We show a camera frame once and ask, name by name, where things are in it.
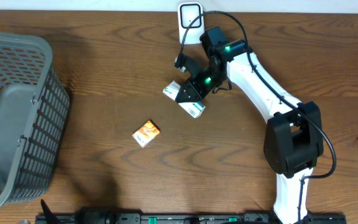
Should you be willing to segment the orange small box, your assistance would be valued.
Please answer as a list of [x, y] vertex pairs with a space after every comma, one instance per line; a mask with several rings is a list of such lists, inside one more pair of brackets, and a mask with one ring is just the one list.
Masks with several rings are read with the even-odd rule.
[[160, 130], [154, 123], [149, 120], [141, 128], [139, 128], [132, 137], [138, 145], [144, 148], [148, 143], [155, 139], [160, 134]]

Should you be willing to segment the white blue toothpaste box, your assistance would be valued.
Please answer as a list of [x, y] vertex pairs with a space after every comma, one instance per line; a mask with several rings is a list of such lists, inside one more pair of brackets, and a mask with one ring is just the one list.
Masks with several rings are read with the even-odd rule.
[[[171, 100], [175, 100], [180, 90], [180, 85], [172, 81], [163, 89], [163, 94], [168, 96]], [[200, 102], [186, 102], [179, 103], [179, 105], [193, 118], [198, 118], [203, 113], [205, 106]]]

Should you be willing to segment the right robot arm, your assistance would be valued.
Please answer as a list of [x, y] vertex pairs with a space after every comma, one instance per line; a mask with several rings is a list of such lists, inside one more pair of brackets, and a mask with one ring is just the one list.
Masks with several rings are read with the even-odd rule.
[[180, 86], [175, 101], [199, 103], [220, 90], [224, 81], [238, 86], [266, 122], [264, 156], [277, 175], [273, 219], [304, 223], [308, 181], [324, 151], [320, 109], [285, 91], [261, 66], [246, 39], [230, 42], [214, 27], [200, 36], [200, 42], [209, 65], [203, 68], [183, 52], [178, 54], [174, 66], [190, 77]]

